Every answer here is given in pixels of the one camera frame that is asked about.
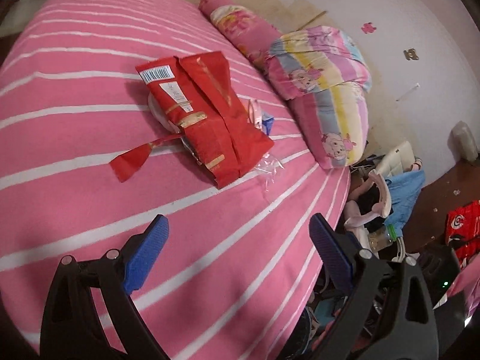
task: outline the metal screw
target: metal screw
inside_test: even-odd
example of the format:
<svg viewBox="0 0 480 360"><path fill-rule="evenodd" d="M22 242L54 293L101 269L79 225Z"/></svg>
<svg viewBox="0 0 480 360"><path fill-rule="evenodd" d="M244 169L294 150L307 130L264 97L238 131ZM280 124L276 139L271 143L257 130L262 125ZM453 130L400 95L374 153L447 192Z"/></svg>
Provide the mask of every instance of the metal screw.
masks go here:
<svg viewBox="0 0 480 360"><path fill-rule="evenodd" d="M119 256L120 252L117 249L110 249L106 252L106 258L109 260L114 260Z"/></svg>
<svg viewBox="0 0 480 360"><path fill-rule="evenodd" d="M63 256L62 259L61 259L61 263L64 265L64 266L67 266L68 264L71 263L71 256Z"/></svg>
<svg viewBox="0 0 480 360"><path fill-rule="evenodd" d="M358 254L360 255L360 257L362 257L363 259L366 259L366 260L369 260L371 259L371 257L373 256L373 254L371 253L371 251L369 251L368 249L361 249Z"/></svg>
<svg viewBox="0 0 480 360"><path fill-rule="evenodd" d="M416 265L417 265L417 260L414 259L412 256L407 256L407 257L405 257L405 262L406 262L409 266L416 266Z"/></svg>

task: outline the bed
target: bed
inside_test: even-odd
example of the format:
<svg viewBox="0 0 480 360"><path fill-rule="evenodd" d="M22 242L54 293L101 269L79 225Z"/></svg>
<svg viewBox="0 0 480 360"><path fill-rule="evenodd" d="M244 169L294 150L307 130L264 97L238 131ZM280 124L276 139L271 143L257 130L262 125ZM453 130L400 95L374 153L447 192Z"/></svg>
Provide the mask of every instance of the bed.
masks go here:
<svg viewBox="0 0 480 360"><path fill-rule="evenodd" d="M118 154L166 134L135 71L145 61L221 50L242 101L275 117L275 183L255 171L218 190L180 146L158 149L130 180ZM321 268L308 220L335 227L347 168L323 170L262 75L183 0L48 0L0 70L0 292L38 348L60 258L99 258L156 214L170 237L132 299L172 359L274 359ZM94 293L106 334L118 338Z"/></svg>

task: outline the cartoon pillowcase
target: cartoon pillowcase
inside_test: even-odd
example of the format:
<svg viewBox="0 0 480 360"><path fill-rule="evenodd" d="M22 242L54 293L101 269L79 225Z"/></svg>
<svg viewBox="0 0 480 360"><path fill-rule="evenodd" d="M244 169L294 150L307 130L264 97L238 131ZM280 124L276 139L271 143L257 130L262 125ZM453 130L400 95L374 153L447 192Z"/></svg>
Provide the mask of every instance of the cartoon pillowcase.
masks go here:
<svg viewBox="0 0 480 360"><path fill-rule="evenodd" d="M324 169L362 157L371 77L348 35L325 26L283 35L267 52L265 68Z"/></svg>
<svg viewBox="0 0 480 360"><path fill-rule="evenodd" d="M256 68L263 70L263 53L282 35L279 30L232 0L201 0L199 9Z"/></svg>

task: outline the barcode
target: barcode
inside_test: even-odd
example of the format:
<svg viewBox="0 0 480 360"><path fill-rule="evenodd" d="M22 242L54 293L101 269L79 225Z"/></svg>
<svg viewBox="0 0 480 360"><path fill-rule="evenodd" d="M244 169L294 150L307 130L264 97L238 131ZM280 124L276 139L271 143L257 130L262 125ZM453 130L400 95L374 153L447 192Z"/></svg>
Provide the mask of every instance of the barcode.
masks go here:
<svg viewBox="0 0 480 360"><path fill-rule="evenodd" d="M140 72L140 76L145 84L149 84L152 81L174 79L175 76L172 73L169 65L152 67L150 69Z"/></svg>

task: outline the red package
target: red package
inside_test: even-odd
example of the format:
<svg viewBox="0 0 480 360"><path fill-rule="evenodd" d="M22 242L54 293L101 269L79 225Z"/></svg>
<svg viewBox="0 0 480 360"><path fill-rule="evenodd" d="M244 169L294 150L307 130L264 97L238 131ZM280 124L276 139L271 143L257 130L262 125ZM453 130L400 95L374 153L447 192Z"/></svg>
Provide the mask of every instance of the red package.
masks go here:
<svg viewBox="0 0 480 360"><path fill-rule="evenodd" d="M445 242L455 249L460 263L480 251L480 202L478 200L450 211Z"/></svg>
<svg viewBox="0 0 480 360"><path fill-rule="evenodd" d="M267 135L248 122L248 114L230 85L229 64L221 52L163 58L136 69L169 121L181 130L200 162L213 174L218 188L248 173L273 146ZM152 148L166 139L112 160L110 165L119 180L129 179Z"/></svg>

